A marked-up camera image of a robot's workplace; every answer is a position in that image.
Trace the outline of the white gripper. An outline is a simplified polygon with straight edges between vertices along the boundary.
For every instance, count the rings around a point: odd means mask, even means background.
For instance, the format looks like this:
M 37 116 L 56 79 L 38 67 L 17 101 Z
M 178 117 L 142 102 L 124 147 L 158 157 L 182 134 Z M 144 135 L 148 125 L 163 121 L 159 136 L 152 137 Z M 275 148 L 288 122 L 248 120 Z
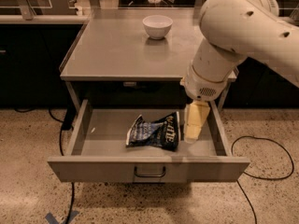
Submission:
M 193 143 L 198 140 L 209 114 L 208 102 L 216 100 L 221 95 L 227 81 L 208 81 L 200 77 L 190 64 L 180 85 L 184 87 L 186 94 L 191 99 L 196 100 L 187 105 L 184 123 L 184 140 Z

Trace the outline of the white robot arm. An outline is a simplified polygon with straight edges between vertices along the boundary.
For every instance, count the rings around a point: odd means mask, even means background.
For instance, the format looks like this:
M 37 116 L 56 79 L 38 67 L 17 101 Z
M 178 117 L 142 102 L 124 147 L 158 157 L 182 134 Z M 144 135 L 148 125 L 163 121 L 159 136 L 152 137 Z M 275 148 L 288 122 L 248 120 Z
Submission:
M 203 39 L 181 80 L 192 99 L 184 136 L 199 138 L 210 108 L 228 76 L 247 58 L 299 85 L 299 29 L 278 16 L 276 0 L 206 0 L 199 12 Z

